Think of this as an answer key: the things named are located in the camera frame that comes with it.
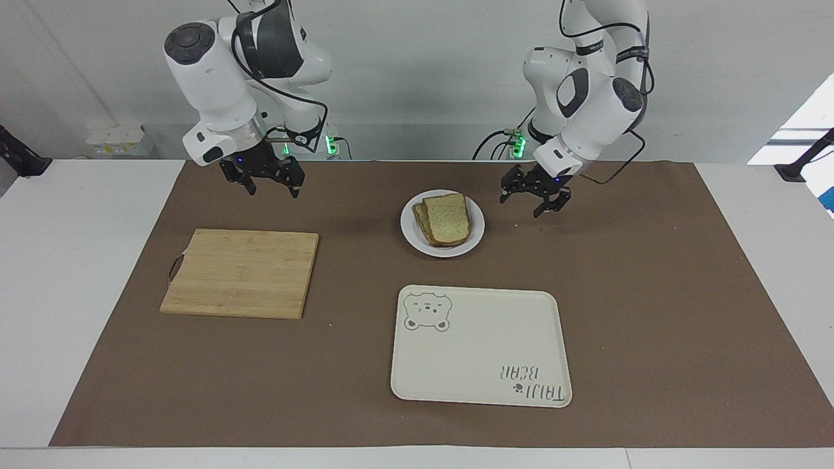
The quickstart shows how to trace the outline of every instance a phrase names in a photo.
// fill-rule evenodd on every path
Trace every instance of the bear face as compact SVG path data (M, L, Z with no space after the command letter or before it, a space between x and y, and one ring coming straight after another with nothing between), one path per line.
M449 312L452 300L448 296L434 293L408 295L403 300L405 307L405 329L434 327L439 332L449 329Z

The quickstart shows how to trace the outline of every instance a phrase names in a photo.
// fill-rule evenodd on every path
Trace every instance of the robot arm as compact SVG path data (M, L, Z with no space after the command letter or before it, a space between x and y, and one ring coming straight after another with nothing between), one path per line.
M525 77L536 95L528 133L541 146L528 174L516 166L502 179L502 202L529 192L544 200L534 216L559 211L570 200L570 179L640 122L648 22L645 0L563 1L560 30L574 40L575 51L535 48L525 59ZM605 55L605 29L616 45L615 63Z
M315 152L327 128L327 108L300 87L331 74L329 55L307 41L288 1L267 1L258 12L186 23L165 40L171 73L200 121L183 136L198 164L220 162L230 182L254 194L253 177L285 184L298 196L304 171L294 157L281 160L270 142L296 144ZM279 106L286 139L268 139L250 92L264 91Z

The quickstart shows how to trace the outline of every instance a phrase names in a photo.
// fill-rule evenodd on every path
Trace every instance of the green indicator light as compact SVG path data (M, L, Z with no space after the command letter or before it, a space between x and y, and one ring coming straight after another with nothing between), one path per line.
M513 158L521 159L524 157L524 147L527 145L527 138L526 137L519 137L518 141L515 142L515 147L513 147Z
M336 152L339 151L339 146L336 145L328 135L324 136L324 140L327 142L327 153L328 154L336 154Z

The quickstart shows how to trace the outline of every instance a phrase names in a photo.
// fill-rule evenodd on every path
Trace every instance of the plate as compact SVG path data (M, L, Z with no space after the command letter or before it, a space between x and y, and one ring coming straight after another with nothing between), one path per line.
M543 291L406 286L391 390L409 401L567 406L573 392L556 300Z
M403 230L403 236L408 240L409 244L421 253L432 255L434 257L456 257L464 255L471 251L478 245L480 239L484 237L484 229L486 222L484 220L484 212L480 211L478 204L469 197L466 198L466 209L470 215L470 237L462 244L450 248L435 248L429 244L429 240L423 236L423 230L420 229L420 224L414 216L414 210L411 208L415 204L419 204L423 199L429 197L437 197L438 195L454 194L454 190L435 189L427 190L423 194L417 194L413 199L409 200L408 204L403 207L403 213L399 216L399 227Z

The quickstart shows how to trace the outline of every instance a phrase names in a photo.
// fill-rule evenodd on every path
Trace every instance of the tabletop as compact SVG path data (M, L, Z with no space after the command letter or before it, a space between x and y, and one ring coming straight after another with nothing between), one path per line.
M243 461L254 466L275 461L295 466L336 461L505 466L512 461L777 467L796 465L800 458L803 466L823 467L834 461L832 449L37 449L48 444L182 164L56 161L44 176L18 180L0 199L0 356L5 358L0 375L6 376L0 381L0 447L32 448L0 450L0 465L60 461L64 466L106 466L125 457L137 465L164 461L171 466L176 461L200 466ZM830 401L834 317L828 284L834 274L834 224L806 188L782 183L770 168L697 168ZM25 247L21 240L27 241ZM85 311L84 316L73 314L78 311Z

